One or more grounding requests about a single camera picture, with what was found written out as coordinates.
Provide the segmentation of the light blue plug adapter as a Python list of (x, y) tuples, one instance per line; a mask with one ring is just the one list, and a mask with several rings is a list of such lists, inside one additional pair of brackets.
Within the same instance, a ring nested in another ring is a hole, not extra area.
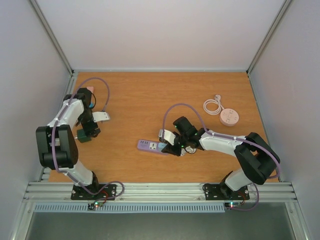
[(158, 143), (158, 149), (160, 151), (162, 151), (162, 149), (164, 149), (166, 146), (167, 146), (167, 143), (164, 143), (164, 142), (159, 142)]

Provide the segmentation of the purple power strip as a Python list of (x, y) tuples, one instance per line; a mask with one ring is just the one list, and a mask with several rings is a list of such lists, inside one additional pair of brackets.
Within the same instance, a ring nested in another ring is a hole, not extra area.
[(150, 141), (145, 139), (139, 139), (137, 143), (137, 149), (143, 152), (149, 152), (159, 155), (167, 155), (167, 153), (162, 153), (158, 148), (158, 141)]

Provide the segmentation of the dark green cube adapter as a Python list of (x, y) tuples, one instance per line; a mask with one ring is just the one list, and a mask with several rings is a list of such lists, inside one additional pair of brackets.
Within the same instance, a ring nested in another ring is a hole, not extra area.
[(76, 139), (80, 142), (80, 143), (86, 143), (91, 141), (91, 137), (87, 136), (85, 131), (83, 129), (78, 129), (76, 131)]

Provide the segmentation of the small pink plug adapter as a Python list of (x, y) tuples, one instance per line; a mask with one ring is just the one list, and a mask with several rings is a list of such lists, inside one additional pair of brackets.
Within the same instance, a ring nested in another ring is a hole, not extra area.
[(94, 93), (95, 88), (93, 86), (86, 87), (92, 94)]

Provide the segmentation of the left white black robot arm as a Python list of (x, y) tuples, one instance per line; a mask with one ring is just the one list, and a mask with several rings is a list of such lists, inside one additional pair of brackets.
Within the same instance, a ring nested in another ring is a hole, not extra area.
[(90, 141), (101, 132), (90, 108), (92, 92), (80, 88), (72, 98), (63, 99), (62, 108), (46, 126), (36, 129), (36, 143), (39, 162), (45, 168), (56, 170), (68, 176), (76, 186), (83, 187), (83, 194), (96, 199), (101, 193), (97, 176), (79, 160), (79, 151), (72, 129), (81, 125), (81, 142)]

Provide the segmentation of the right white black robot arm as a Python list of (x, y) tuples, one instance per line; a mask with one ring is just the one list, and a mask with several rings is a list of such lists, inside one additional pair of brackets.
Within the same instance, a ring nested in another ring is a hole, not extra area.
[(238, 160), (240, 168), (227, 174), (218, 185), (218, 195), (224, 200), (231, 200), (247, 185), (263, 185), (280, 167), (278, 155), (255, 132), (247, 136), (232, 136), (203, 127), (196, 129), (184, 116), (174, 121), (173, 125), (174, 132), (164, 128), (159, 130), (159, 139), (166, 144), (162, 153), (180, 157), (197, 150), (214, 151)]

